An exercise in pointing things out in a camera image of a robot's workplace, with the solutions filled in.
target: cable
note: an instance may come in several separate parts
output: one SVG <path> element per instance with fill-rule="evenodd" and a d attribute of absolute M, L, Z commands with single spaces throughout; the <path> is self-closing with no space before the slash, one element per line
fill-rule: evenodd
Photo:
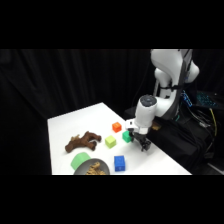
<path fill-rule="evenodd" d="M 179 119 L 180 119 L 180 115 L 178 115 L 178 117 L 176 118 L 176 120 L 175 120 L 175 121 L 177 122 Z"/>
<path fill-rule="evenodd" d="M 196 116 L 196 115 L 190 110 L 189 107 L 187 107 L 187 109 L 189 110 L 189 112 L 191 113 L 191 115 L 192 115 L 195 119 L 197 119 L 199 122 L 201 122 L 203 125 L 205 125 L 205 126 L 210 126 L 209 124 L 206 124 L 203 120 L 201 120 L 198 116 Z"/>
<path fill-rule="evenodd" d="M 212 117 L 213 117 L 214 124 L 215 124 L 215 136 L 217 136 L 218 129 L 217 129 L 217 123 L 216 123 L 216 120 L 215 120 L 215 115 L 214 115 L 213 110 L 211 108 L 210 108 L 210 111 L 212 113 Z"/>
<path fill-rule="evenodd" d="M 213 146 L 214 140 L 212 140 L 211 144 L 209 145 L 209 147 L 207 148 L 206 152 L 207 153 L 209 151 L 209 149 Z"/>
<path fill-rule="evenodd" d="M 193 137 L 193 139 L 194 139 L 194 141 L 195 141 L 195 144 L 196 144 L 197 150 L 200 152 L 200 149 L 198 148 L 198 143 L 197 143 L 197 140 L 196 140 L 196 138 L 195 138 L 194 134 L 192 133 L 191 128 L 190 128 L 190 126 L 189 126 L 188 122 L 186 122 L 186 118 L 185 118 L 185 116 L 184 116 L 184 114 L 183 114 L 182 110 L 180 110 L 180 113 L 182 114 L 182 116 L 183 116 L 183 118 L 184 118 L 184 120 L 185 120 L 185 123 L 187 124 L 188 129 L 189 129 L 189 131 L 191 132 L 191 135 L 192 135 L 192 137 Z"/>
<path fill-rule="evenodd" d="M 205 123 L 213 124 L 211 120 L 206 119 L 203 115 L 197 115 L 201 120 L 203 120 Z"/>
<path fill-rule="evenodd" d="M 203 112 L 200 111 L 200 110 L 197 110 L 197 112 L 199 112 L 200 114 L 203 114 L 203 116 L 205 116 L 205 117 L 207 117 L 208 119 L 210 119 L 209 122 L 211 122 L 212 125 L 214 124 L 213 118 L 209 117 L 207 114 L 203 113 Z M 216 121 L 216 123 L 217 123 L 217 129 L 218 129 L 218 125 L 219 125 L 219 128 L 222 127 L 222 125 L 221 125 L 221 123 L 220 123 L 219 121 Z"/>
<path fill-rule="evenodd" d="M 212 135 L 212 133 L 207 128 L 205 128 L 205 130 L 208 132 L 208 134 L 211 137 L 211 139 L 214 140 L 215 137 Z"/>
<path fill-rule="evenodd" d="M 136 96 L 138 95 L 138 92 L 139 92 L 139 90 L 142 88 L 142 85 L 143 85 L 143 83 L 144 83 L 144 81 L 145 81 L 145 78 L 146 78 L 146 75 L 147 75 L 147 72 L 148 72 L 148 68 L 147 68 L 147 70 L 146 70 L 146 72 L 145 72 L 145 75 L 144 75 L 144 77 L 143 77 L 143 79 L 142 79 L 142 83 L 141 83 L 141 85 L 140 85 L 138 91 L 136 92 L 136 94 L 135 94 L 135 96 L 134 96 L 134 99 L 133 99 L 133 101 L 132 101 L 131 108 L 133 107 L 135 98 L 136 98 Z"/>
<path fill-rule="evenodd" d="M 198 114 L 198 117 L 201 117 L 206 122 L 212 122 L 211 117 L 209 117 L 208 115 L 205 116 L 205 114 L 203 112 L 199 111 L 199 110 L 197 110 L 196 112 L 200 114 L 200 115 Z"/>

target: red block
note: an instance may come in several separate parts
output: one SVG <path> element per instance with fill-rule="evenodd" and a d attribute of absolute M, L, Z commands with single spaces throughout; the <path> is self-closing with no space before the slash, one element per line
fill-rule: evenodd
<path fill-rule="evenodd" d="M 118 122 L 112 125 L 113 130 L 117 133 L 119 131 L 121 131 L 122 126 L 121 124 L 119 124 Z"/>

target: blue block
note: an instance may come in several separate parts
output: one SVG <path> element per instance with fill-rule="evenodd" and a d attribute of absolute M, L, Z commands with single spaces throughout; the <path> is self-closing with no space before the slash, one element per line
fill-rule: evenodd
<path fill-rule="evenodd" d="M 115 156 L 114 166 L 115 166 L 115 172 L 125 171 L 124 156 Z"/>

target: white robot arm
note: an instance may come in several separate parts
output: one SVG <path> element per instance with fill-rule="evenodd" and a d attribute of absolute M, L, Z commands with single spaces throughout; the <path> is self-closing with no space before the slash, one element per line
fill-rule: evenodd
<path fill-rule="evenodd" d="M 160 97 L 141 97 L 136 118 L 126 121 L 126 129 L 132 139 L 140 142 L 142 150 L 150 147 L 151 142 L 146 135 L 155 116 L 165 120 L 175 117 L 184 83 L 194 81 L 199 74 L 198 67 L 192 62 L 192 49 L 153 49 L 151 60 L 157 68 L 155 76 L 162 87 Z"/>

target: black curtain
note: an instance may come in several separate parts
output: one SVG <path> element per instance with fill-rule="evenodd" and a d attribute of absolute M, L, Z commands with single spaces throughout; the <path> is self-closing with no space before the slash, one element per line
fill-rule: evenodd
<path fill-rule="evenodd" d="M 196 49 L 201 90 L 224 94 L 223 49 Z M 155 84 L 150 49 L 0 50 L 2 174 L 50 174 L 47 119 L 104 102 L 120 116 Z"/>

